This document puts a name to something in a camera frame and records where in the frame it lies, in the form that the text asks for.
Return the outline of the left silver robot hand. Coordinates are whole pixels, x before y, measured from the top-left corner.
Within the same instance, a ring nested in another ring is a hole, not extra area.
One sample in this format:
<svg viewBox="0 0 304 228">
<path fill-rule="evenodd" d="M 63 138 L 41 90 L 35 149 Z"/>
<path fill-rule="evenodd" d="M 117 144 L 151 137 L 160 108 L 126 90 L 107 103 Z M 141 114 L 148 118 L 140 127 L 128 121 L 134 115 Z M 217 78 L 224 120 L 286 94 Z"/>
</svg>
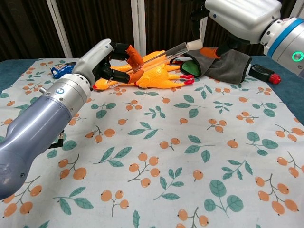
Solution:
<svg viewBox="0 0 304 228">
<path fill-rule="evenodd" d="M 111 59 L 126 61 L 131 66 L 132 72 L 112 69 Z M 144 74 L 140 69 L 143 64 L 142 57 L 132 45 L 104 39 L 78 60 L 72 73 L 84 76 L 91 86 L 101 78 L 131 84 L 137 82 Z"/>
</svg>

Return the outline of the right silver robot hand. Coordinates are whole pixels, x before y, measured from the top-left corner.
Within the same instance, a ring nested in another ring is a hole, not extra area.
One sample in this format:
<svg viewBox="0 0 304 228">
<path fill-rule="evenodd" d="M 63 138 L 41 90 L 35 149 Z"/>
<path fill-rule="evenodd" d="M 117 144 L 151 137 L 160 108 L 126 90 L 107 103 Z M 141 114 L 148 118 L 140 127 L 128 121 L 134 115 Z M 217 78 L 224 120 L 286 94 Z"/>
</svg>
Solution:
<svg viewBox="0 0 304 228">
<path fill-rule="evenodd" d="M 200 0 L 200 7 L 192 11 L 193 36 L 200 20 L 210 17 L 229 32 L 218 48 L 203 47 L 200 53 L 209 58 L 220 58 L 242 44 L 259 44 L 266 30 L 281 17 L 282 4 L 277 0 Z"/>
</svg>

